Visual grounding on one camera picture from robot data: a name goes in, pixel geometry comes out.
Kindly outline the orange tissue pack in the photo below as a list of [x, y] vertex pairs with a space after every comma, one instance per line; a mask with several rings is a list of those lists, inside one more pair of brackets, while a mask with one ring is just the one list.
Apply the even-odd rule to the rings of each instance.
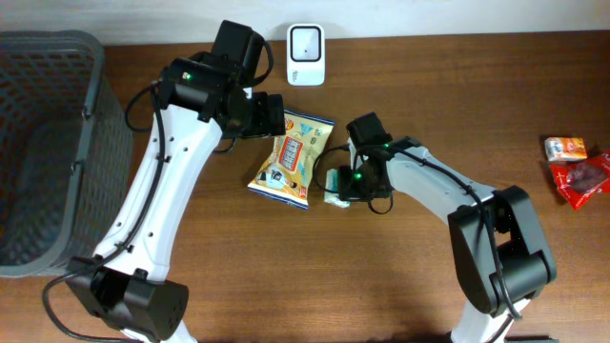
[[587, 158], [587, 150], [579, 137], [548, 137], [544, 150], [550, 162], [574, 162]]

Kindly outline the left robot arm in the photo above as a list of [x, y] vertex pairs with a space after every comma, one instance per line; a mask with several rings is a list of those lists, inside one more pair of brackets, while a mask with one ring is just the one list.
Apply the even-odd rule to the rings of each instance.
[[63, 282], [123, 342], [189, 342], [185, 285], [172, 282], [173, 243], [194, 185], [223, 140], [285, 131], [283, 100], [257, 90], [269, 43], [224, 21], [213, 47], [164, 68], [149, 92], [150, 140], [111, 228], [89, 257], [70, 261]]

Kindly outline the teal tissue pack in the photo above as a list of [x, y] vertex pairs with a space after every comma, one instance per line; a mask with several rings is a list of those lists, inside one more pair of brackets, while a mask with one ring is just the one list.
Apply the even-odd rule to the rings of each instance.
[[338, 170], [329, 169], [326, 173], [326, 181], [324, 188], [324, 202], [336, 206], [341, 209], [347, 209], [351, 206], [349, 201], [344, 201], [338, 195]]

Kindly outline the red candy bag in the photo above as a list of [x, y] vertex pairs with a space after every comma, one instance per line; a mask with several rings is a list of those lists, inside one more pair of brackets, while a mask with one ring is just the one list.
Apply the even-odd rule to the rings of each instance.
[[568, 165], [551, 166], [559, 194], [579, 210], [597, 193], [609, 193], [609, 151]]

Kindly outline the beige wet wipes pack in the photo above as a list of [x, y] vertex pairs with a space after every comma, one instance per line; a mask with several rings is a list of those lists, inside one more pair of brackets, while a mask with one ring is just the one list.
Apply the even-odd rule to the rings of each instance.
[[284, 111], [285, 133], [247, 188], [259, 195], [309, 209], [313, 164], [326, 147], [335, 121], [297, 111]]

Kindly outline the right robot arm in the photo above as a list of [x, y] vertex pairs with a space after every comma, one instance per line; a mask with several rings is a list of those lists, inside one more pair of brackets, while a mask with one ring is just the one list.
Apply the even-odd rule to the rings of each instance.
[[415, 138], [394, 138], [373, 112], [350, 122], [351, 162], [338, 170], [340, 199], [373, 204], [400, 192], [448, 227], [466, 303], [449, 342], [505, 342], [522, 311], [557, 277], [528, 193], [478, 183], [434, 158]]

